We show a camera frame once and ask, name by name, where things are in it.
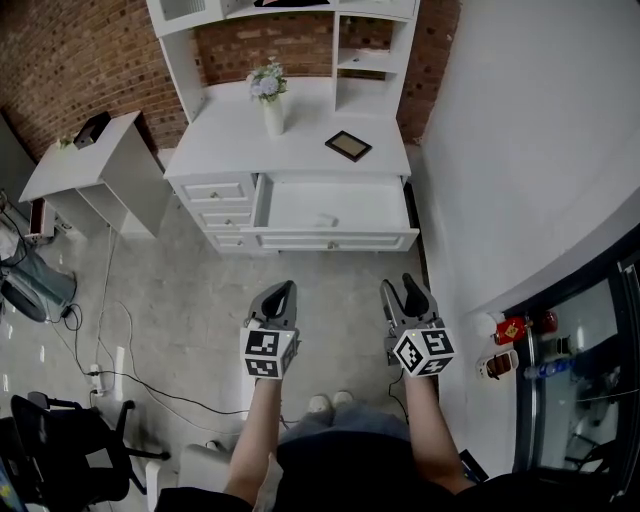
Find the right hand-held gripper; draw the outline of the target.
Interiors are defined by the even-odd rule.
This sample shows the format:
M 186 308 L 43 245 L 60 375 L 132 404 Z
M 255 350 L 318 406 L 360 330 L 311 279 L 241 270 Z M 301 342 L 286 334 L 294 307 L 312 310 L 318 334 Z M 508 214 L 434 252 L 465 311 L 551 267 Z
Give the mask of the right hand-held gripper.
M 417 319 L 414 327 L 391 328 L 384 339 L 389 366 L 399 365 L 408 377 L 437 376 L 456 357 L 452 332 L 439 318 L 438 306 L 431 292 L 421 287 L 409 273 L 402 275 L 405 303 L 388 279 L 380 285 L 383 312 L 389 324 L 401 324 L 404 315 Z

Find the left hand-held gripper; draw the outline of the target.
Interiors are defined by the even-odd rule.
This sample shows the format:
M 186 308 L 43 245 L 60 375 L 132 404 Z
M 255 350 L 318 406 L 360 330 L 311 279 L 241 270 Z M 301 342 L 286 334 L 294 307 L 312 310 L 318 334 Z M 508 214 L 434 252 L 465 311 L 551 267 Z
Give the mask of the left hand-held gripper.
M 250 377 L 282 380 L 298 353 L 297 285 L 292 280 L 270 286 L 251 302 L 240 330 L 242 366 Z

